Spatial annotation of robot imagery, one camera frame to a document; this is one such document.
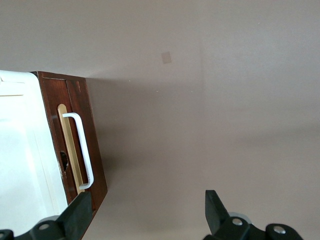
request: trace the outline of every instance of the metal handle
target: metal handle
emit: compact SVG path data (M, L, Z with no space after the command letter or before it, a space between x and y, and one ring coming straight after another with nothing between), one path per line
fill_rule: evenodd
M81 151L82 151L82 155L83 155L86 175L88 177L88 183L81 184L79 186L79 188L81 190L82 189L88 189L94 183L94 174L92 172L92 167L91 167L91 162L90 162L90 157L89 157L89 151L88 151L88 146L87 146L84 126L82 124L81 117L79 116L79 114L77 114L75 112L64 113L62 116L64 118L73 118L74 121L75 121L76 129L77 129L78 135L79 135L80 146L81 146Z

